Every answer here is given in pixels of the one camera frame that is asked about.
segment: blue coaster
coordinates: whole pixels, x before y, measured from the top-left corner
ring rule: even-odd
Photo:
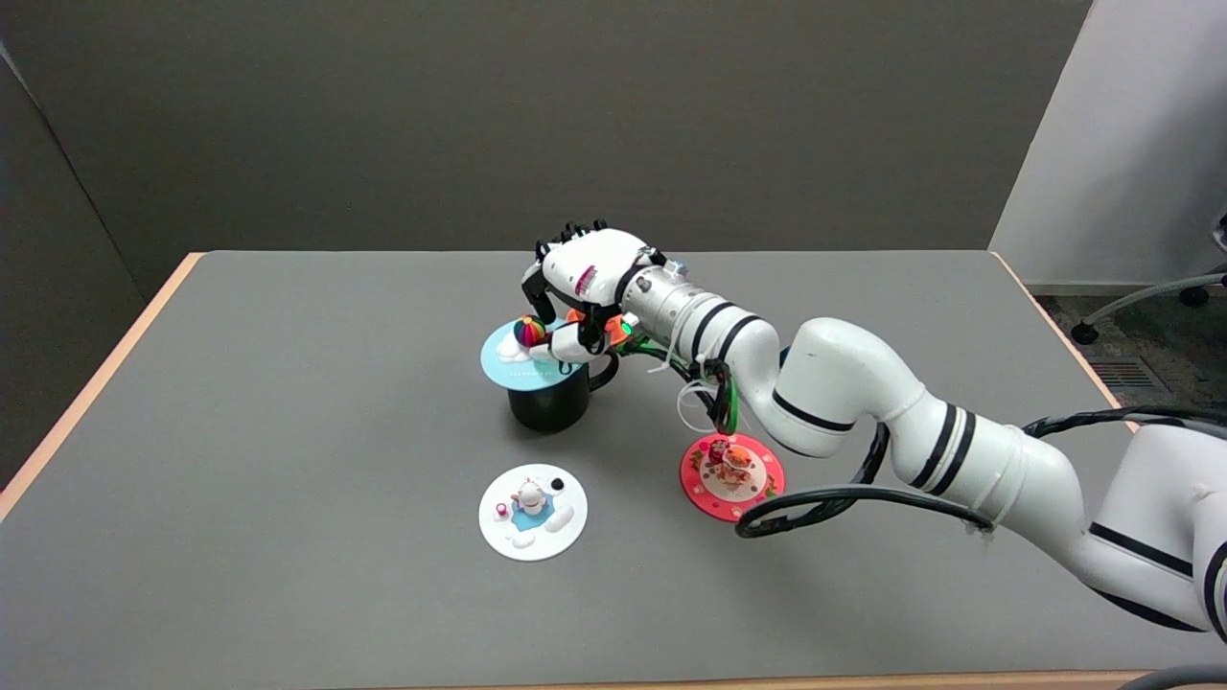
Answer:
[[[512,333],[517,320],[497,328],[481,346],[481,368],[491,381],[510,390],[541,390],[562,383],[579,368],[571,363],[560,368],[560,362],[539,362],[530,357],[528,347],[517,343]],[[553,330],[564,323],[558,319],[548,328]]]

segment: gray table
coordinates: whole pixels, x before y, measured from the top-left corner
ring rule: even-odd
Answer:
[[[1113,608],[1012,534],[858,506],[740,540],[681,495],[679,382],[628,360],[539,438],[477,351],[525,311],[528,254],[207,254],[0,525],[11,690],[509,685],[1152,668],[1212,636]],[[860,323],[990,417],[1107,406],[985,253],[690,254],[772,320]],[[790,487],[838,483],[782,453]],[[1098,505],[1123,426],[1058,438]],[[547,462],[591,501],[562,556],[514,564],[475,502]]]

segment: carpet floor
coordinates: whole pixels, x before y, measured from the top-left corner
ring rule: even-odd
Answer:
[[[1037,297],[1066,336],[1110,297]],[[1109,381],[1123,405],[1184,404],[1227,409],[1227,298],[1190,308],[1174,296],[1131,304],[1094,324],[1099,338],[1076,345],[1091,361],[1140,361],[1156,384]]]

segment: rainbow ball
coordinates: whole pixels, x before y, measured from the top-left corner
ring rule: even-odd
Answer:
[[[545,324],[534,316],[525,316],[517,319],[512,324],[512,333],[515,335],[515,341],[524,347],[533,347],[534,345],[545,343]]]

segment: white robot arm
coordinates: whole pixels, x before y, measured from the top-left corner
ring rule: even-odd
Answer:
[[[1175,426],[1142,426],[1094,521],[1069,459],[1015,426],[933,395],[880,338],[815,318],[780,362],[775,329],[694,285],[685,266],[637,237],[579,228],[537,246],[524,291],[546,323],[547,292],[585,319],[534,356],[583,362],[622,314],[690,365],[719,361],[766,432],[785,449],[828,458],[869,415],[890,430],[894,474],[966,507],[982,525],[1034,544],[1094,592],[1157,625],[1227,642],[1227,442]]]

